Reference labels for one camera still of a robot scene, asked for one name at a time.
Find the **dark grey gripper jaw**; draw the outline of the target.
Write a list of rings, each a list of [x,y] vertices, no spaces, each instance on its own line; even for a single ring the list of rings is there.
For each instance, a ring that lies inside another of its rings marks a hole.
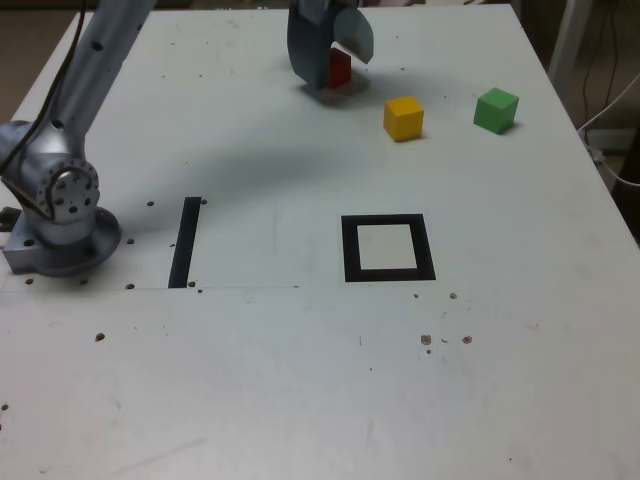
[[[329,1],[292,1],[287,23],[291,67],[308,86],[324,89],[329,79],[329,52],[334,15]]]

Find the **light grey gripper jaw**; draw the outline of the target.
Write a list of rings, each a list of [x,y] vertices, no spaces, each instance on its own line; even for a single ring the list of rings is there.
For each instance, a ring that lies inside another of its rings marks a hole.
[[[344,6],[333,23],[334,41],[368,64],[374,55],[374,34],[371,25],[359,10],[358,3]]]

